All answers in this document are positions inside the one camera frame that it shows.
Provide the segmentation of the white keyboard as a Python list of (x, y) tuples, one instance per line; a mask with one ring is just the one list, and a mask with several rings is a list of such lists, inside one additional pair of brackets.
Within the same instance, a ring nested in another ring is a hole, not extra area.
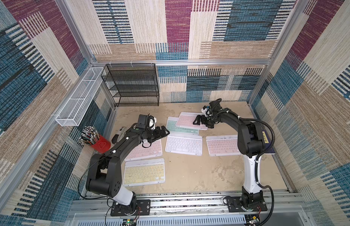
[(203, 153), (203, 138), (195, 135), (168, 135), (165, 151), (168, 153), (201, 156)]

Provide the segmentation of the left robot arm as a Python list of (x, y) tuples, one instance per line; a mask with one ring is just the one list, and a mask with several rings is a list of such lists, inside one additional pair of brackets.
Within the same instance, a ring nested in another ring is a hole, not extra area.
[(150, 129), (138, 123), (133, 124), (109, 151), (91, 157), (86, 190), (111, 198), (118, 204), (130, 206), (134, 193), (122, 185), (121, 164), (144, 140), (151, 144), (169, 134), (170, 131), (165, 126)]

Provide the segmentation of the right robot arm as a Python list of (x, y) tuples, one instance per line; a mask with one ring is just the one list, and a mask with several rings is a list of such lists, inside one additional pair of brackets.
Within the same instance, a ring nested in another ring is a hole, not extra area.
[(262, 155), (274, 145), (275, 135), (272, 134), (272, 141), (266, 146), (263, 126), (269, 125), (258, 119), (242, 118), (228, 108), (215, 111), (205, 106), (202, 114), (197, 115), (192, 124), (205, 125), (212, 129), (219, 122), (229, 125), (238, 132), (238, 149), (244, 157), (245, 169), (239, 202), (244, 211), (252, 211), (258, 205), (264, 204), (263, 190), (269, 188), (260, 183), (260, 161)]

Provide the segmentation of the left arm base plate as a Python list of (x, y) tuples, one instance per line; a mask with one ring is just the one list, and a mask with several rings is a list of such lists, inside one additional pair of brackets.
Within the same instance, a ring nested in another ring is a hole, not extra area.
[(111, 207), (110, 216), (111, 217), (135, 217), (135, 216), (148, 216), (150, 214), (151, 201), (137, 200), (132, 201), (130, 205), (126, 206), (118, 202), (113, 202)]

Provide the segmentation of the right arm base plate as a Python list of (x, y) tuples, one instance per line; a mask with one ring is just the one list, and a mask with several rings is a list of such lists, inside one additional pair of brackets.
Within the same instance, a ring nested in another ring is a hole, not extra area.
[(261, 197), (250, 199), (242, 196), (226, 196), (223, 203), (227, 205), (229, 212), (263, 212), (268, 207)]

